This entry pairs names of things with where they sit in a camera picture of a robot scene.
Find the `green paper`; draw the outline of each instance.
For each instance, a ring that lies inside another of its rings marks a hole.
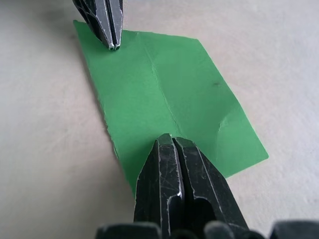
[[[110,52],[74,22],[115,151],[133,191],[163,133],[194,141],[228,177],[268,155],[196,39],[123,31]]]

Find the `white table surface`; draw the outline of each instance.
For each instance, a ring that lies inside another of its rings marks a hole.
[[[228,183],[248,225],[319,217],[319,2],[131,0],[124,28],[198,38],[270,158]],[[71,0],[0,1],[0,238],[92,239],[134,200]]]

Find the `beige surface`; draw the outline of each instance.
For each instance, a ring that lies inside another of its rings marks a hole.
[[[318,218],[319,2],[124,7],[126,29],[198,38],[241,102],[270,155],[228,179],[249,226]],[[1,239],[92,239],[102,223],[132,220],[73,19],[71,0],[0,1]]]

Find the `paper sheet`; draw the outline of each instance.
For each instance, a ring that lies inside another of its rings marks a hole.
[[[228,177],[268,155],[243,109],[196,39],[123,31],[110,52],[74,22],[108,132],[133,192],[155,139],[194,141]]]

